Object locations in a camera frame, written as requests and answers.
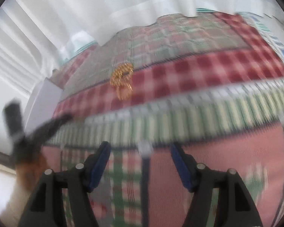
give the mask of white curtain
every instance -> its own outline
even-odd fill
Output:
[[[0,8],[0,75],[25,93],[96,40],[153,24],[160,16],[196,16],[196,8],[234,14],[276,13],[274,0],[6,0]]]

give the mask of green striped fabric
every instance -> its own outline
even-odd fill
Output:
[[[197,12],[198,13],[213,13],[213,12],[216,12],[216,11],[211,10],[211,9],[206,9],[206,8],[197,8]]]
[[[69,170],[78,163],[84,163],[87,156],[94,153],[90,149],[63,149],[62,170]],[[102,176],[99,187],[88,194],[91,202],[103,205],[103,215],[94,209],[95,216],[99,222],[112,214],[111,225],[114,227],[141,227],[141,186],[142,159],[138,151],[112,151],[107,166]],[[109,195],[109,202],[105,201],[105,195]],[[64,212],[68,226],[73,223],[68,191],[63,191]]]
[[[148,140],[154,146],[162,142],[203,140],[271,122],[281,112],[284,112],[284,88],[275,88],[110,123],[90,126],[71,123],[63,126],[49,143],[98,147],[102,141],[108,141],[113,147],[129,147],[141,140]]]

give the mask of plaid tablecloth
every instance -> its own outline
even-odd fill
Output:
[[[135,73],[133,95],[121,102],[108,78],[124,62],[133,63]],[[45,149],[49,158],[51,149],[59,151],[51,161],[54,166],[60,161],[65,170],[83,162],[103,140],[111,143],[101,184],[90,195],[101,227],[182,225],[191,195],[170,157],[174,141],[212,169],[236,168],[265,227],[281,219],[284,46],[255,17],[163,16],[154,25],[119,32],[63,71],[64,100],[55,116],[71,112],[87,119],[62,127]],[[142,140],[154,147],[148,159],[137,152]],[[64,196],[73,225],[67,192]]]

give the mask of black plastic part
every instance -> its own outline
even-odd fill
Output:
[[[101,158],[101,153],[107,149],[110,152],[110,144],[103,142],[96,153],[86,159],[82,169],[73,167],[69,171],[59,173],[52,171],[49,175],[43,174],[26,204],[18,227],[66,227],[62,188],[68,189],[76,227],[98,227],[87,196],[89,189],[87,183],[92,178],[86,178],[86,175],[90,175],[86,172],[92,171],[97,160]],[[107,164],[108,158],[105,157],[105,160],[104,163]]]
[[[238,172],[215,171],[205,165],[204,169],[199,169],[194,160],[188,159],[191,155],[185,154],[179,145],[176,148],[190,170],[192,180],[197,177],[200,182],[194,190],[183,227],[206,226],[214,188],[219,188],[214,227],[263,227],[255,203]]]
[[[13,101],[5,106],[5,122],[13,142],[11,161],[14,164],[31,162],[38,158],[41,146],[46,143],[60,127],[73,119],[71,114],[64,114],[51,119],[26,136],[22,126],[20,103]]]

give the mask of jewelry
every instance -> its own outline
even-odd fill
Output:
[[[119,100],[127,100],[132,92],[133,89],[130,85],[130,79],[133,74],[133,65],[131,63],[124,63],[119,66],[111,75],[110,84],[116,88],[117,96]],[[120,88],[125,87],[127,88],[127,92],[122,95]]]

